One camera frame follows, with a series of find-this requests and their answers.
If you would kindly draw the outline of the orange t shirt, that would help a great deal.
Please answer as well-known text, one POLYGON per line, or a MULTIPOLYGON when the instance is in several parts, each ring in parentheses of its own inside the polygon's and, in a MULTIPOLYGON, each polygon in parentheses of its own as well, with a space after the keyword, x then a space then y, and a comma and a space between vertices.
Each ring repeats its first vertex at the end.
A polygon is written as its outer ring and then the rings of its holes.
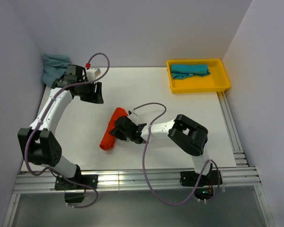
POLYGON ((102 150, 109 151, 114 147, 115 137, 111 135, 110 132, 115 128, 116 120, 122 116, 128 116, 127 111, 121 107, 117 107, 108 122, 106 132, 99 145, 102 150))

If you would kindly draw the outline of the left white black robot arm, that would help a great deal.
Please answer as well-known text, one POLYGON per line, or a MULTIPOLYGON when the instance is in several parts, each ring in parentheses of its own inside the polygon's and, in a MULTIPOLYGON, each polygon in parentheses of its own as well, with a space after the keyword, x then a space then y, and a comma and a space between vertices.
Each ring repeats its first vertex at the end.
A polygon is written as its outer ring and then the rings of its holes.
POLYGON ((62 147, 55 137, 59 120, 74 97, 81 101, 103 104, 102 84, 96 79, 99 68, 69 64, 67 70, 51 85, 45 106, 28 128, 18 131, 18 141, 25 165, 37 176, 44 171, 33 171, 30 164, 43 166, 57 175, 57 181, 71 189, 83 185, 81 169, 62 155, 62 147))

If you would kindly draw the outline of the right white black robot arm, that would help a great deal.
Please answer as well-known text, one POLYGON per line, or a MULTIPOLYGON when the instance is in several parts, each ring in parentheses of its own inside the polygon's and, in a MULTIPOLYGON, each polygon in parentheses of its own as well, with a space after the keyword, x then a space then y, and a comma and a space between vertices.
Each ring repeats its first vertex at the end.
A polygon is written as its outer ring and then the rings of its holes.
POLYGON ((129 117, 122 116, 116 120, 109 134, 119 140, 129 139, 136 144, 170 139, 191 156, 194 163, 193 176, 199 187, 208 184, 212 178, 213 165, 206 164, 210 160, 206 148, 208 130, 183 114, 168 122, 139 125, 129 117))

